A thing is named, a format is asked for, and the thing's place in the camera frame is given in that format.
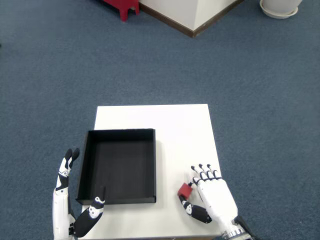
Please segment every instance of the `robotic hand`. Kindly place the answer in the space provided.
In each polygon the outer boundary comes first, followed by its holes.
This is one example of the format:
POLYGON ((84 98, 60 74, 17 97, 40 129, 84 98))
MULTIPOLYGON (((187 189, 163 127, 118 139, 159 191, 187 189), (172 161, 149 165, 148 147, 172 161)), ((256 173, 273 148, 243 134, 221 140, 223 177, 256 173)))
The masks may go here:
POLYGON ((199 164, 199 167, 191 166, 191 169, 197 173, 197 177, 193 177, 192 182, 188 185, 184 183, 178 191, 186 213, 206 224, 212 220, 217 222, 224 240, 259 240, 248 228, 243 218, 238 216, 235 200, 221 174, 211 169, 210 164, 206 167, 202 164, 199 164), (205 208, 188 201, 192 184, 196 185, 205 208))
POLYGON ((69 149, 59 168, 56 187, 52 198, 52 222, 54 240, 74 240, 74 236, 81 238, 86 235, 98 222, 104 212, 105 188, 94 198, 90 207, 75 219, 70 206, 68 193, 69 173, 74 161, 79 156, 79 149, 74 152, 69 149))

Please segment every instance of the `white table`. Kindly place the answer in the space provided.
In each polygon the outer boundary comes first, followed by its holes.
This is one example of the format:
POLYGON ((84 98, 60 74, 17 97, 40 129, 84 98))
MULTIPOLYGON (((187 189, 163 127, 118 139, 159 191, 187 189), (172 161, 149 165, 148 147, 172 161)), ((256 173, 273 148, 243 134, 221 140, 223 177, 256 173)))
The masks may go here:
MULTIPOLYGON (((81 239, 218 235, 214 222, 188 216, 177 197, 194 176, 191 165, 220 170, 207 104, 99 106, 95 130, 155 129, 156 203, 105 205, 100 221, 81 239)), ((202 205, 196 190, 189 200, 202 205)))

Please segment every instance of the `robot wrist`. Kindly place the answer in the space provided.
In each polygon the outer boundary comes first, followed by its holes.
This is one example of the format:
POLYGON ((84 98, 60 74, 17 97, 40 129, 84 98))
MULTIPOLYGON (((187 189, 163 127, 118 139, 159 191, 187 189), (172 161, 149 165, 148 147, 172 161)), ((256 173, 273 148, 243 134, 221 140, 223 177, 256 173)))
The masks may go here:
POLYGON ((250 234, 241 228, 230 232, 225 231, 224 234, 222 234, 222 238, 224 240, 253 240, 250 234))

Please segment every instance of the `black box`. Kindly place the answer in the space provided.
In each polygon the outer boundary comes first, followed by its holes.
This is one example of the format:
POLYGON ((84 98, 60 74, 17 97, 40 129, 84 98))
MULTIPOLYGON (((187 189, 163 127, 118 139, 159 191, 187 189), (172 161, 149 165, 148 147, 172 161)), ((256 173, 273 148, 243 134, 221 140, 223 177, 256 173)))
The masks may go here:
POLYGON ((156 202, 154 129, 88 131, 76 200, 90 205, 101 186, 106 205, 156 202))

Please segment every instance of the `baseboard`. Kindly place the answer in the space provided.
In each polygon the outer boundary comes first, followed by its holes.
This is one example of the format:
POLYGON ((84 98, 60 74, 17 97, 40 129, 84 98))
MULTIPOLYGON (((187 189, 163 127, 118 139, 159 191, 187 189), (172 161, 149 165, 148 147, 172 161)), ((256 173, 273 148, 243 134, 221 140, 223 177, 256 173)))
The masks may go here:
POLYGON ((238 4, 242 3, 244 0, 236 0, 233 3, 231 3, 229 6, 227 6, 225 9, 223 9, 222 11, 220 11, 217 15, 213 16, 212 18, 210 18, 208 21, 206 21, 204 24, 202 24, 201 26, 199 26, 197 29, 195 30, 191 30, 190 28, 183 26, 182 24, 178 23, 175 20, 172 20, 171 18, 163 15, 160 12, 157 12, 156 10, 153 10, 152 8, 139 3, 139 7, 142 11, 144 11, 146 14, 151 15, 152 17, 160 20, 161 22, 169 25, 170 27, 177 29, 178 31, 182 32, 183 34, 194 38, 197 35, 199 35, 200 33, 202 33, 204 30, 206 30, 208 27, 210 27, 212 24, 216 23, 220 18, 222 18, 224 15, 227 14, 227 12, 229 12, 231 9, 233 9, 235 6, 237 6, 238 4))

